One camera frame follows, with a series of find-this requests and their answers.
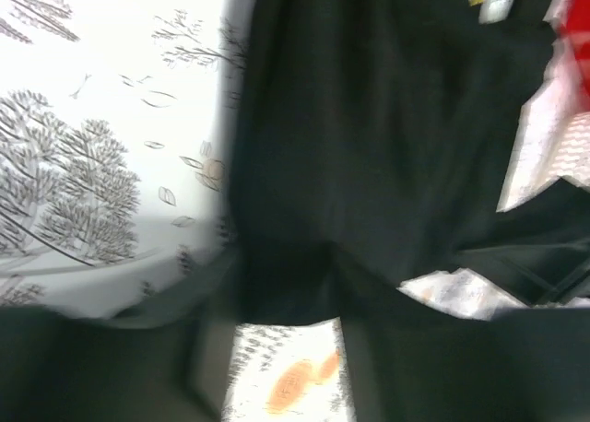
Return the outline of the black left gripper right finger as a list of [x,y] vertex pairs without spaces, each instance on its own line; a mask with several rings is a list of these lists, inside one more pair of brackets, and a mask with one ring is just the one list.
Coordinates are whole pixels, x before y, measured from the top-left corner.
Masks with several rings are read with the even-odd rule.
[[489,321],[429,308],[348,256],[338,308],[360,421],[585,421],[589,312],[512,309]]

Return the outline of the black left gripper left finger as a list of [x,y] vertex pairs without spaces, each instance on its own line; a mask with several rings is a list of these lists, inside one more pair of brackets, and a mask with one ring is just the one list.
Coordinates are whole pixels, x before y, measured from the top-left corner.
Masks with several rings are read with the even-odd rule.
[[238,259],[223,255],[111,319],[1,311],[5,421],[218,421]]

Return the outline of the black floral print t-shirt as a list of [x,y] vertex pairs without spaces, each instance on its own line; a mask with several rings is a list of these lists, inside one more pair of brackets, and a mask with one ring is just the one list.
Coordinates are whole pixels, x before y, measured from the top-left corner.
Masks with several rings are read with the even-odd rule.
[[338,314],[336,262],[379,290],[468,268],[527,304],[585,277],[589,194],[497,206],[555,32],[552,0],[255,0],[230,167],[242,319]]

